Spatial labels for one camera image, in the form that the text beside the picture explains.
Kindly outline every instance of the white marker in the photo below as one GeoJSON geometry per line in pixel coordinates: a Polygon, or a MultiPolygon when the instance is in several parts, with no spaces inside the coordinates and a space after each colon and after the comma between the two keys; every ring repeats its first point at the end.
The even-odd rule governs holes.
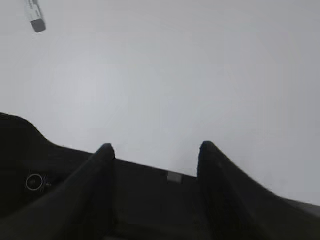
{"type": "Polygon", "coordinates": [[[40,33],[46,30],[46,25],[42,18],[37,0],[24,0],[24,3],[26,13],[34,31],[40,33]]]}

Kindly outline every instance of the white wall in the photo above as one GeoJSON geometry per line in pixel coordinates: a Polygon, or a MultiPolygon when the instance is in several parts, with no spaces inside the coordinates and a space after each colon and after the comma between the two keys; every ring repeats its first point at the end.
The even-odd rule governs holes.
{"type": "Polygon", "coordinates": [[[320,205],[320,1],[23,0],[0,8],[0,111],[52,142],[196,175],[215,142],[276,194],[320,205]]]}

